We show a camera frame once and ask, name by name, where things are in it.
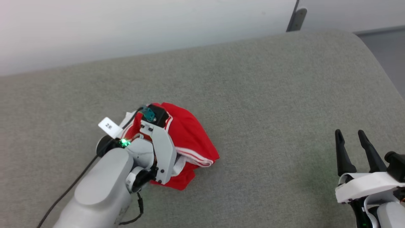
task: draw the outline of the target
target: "gray cushion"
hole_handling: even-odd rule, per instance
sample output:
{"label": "gray cushion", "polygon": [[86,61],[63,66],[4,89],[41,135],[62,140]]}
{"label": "gray cushion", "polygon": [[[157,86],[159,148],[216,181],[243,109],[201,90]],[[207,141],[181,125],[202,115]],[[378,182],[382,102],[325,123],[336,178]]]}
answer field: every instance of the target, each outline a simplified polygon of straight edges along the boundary
{"label": "gray cushion", "polygon": [[[151,185],[128,227],[355,227],[335,199],[335,129],[368,172],[363,129],[403,153],[405,101],[371,52],[340,31],[291,32],[13,75],[1,88],[1,227],[34,227],[95,155],[105,116],[141,104],[192,112],[221,159],[186,190]],[[51,227],[69,193],[43,227]],[[125,220],[138,215],[136,196]]]}

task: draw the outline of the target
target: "red cloth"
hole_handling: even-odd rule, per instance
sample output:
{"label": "red cloth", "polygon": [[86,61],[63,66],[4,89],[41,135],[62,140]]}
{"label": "red cloth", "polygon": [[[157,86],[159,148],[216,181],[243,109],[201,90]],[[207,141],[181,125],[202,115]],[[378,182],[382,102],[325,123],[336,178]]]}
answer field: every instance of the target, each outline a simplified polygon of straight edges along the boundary
{"label": "red cloth", "polygon": [[[153,104],[164,108],[169,114],[165,129],[172,138],[177,153],[185,156],[187,161],[180,174],[172,176],[170,181],[163,186],[184,190],[195,177],[194,170],[196,168],[209,167],[220,156],[208,138],[207,133],[205,133],[203,127],[193,114],[170,103]],[[125,138],[132,138],[135,134],[139,133],[141,118],[141,113],[135,116],[134,124],[128,129]],[[156,181],[151,181],[151,183],[161,185]]]}

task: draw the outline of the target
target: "teal connector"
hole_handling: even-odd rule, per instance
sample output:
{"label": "teal connector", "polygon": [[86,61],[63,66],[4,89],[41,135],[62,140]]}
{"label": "teal connector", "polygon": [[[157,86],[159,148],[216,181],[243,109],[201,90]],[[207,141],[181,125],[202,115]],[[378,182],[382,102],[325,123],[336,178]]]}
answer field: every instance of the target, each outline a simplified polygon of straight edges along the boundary
{"label": "teal connector", "polygon": [[148,107],[143,106],[143,109],[141,110],[141,113],[143,114],[143,116],[149,121],[149,122],[153,122],[155,121],[155,113]]}

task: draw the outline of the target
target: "label tag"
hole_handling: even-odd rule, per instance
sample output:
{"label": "label tag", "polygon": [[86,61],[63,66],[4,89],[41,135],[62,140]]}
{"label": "label tag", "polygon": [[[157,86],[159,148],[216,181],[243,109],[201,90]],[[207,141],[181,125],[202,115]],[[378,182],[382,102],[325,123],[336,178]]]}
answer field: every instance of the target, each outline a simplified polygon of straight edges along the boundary
{"label": "label tag", "polygon": [[98,126],[107,133],[107,135],[111,136],[111,138],[116,138],[119,133],[122,132],[122,128],[120,128],[114,121],[110,118],[104,118]]}

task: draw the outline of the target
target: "green led light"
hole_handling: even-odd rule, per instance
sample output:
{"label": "green led light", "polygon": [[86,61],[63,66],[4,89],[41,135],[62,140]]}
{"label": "green led light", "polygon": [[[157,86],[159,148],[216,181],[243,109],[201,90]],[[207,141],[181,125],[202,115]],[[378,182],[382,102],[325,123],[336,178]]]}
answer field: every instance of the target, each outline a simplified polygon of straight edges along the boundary
{"label": "green led light", "polygon": [[126,139],[121,139],[120,141],[121,141],[121,145],[122,145],[122,146],[128,146],[128,145],[131,144],[131,142],[128,141],[128,140],[126,140]]}

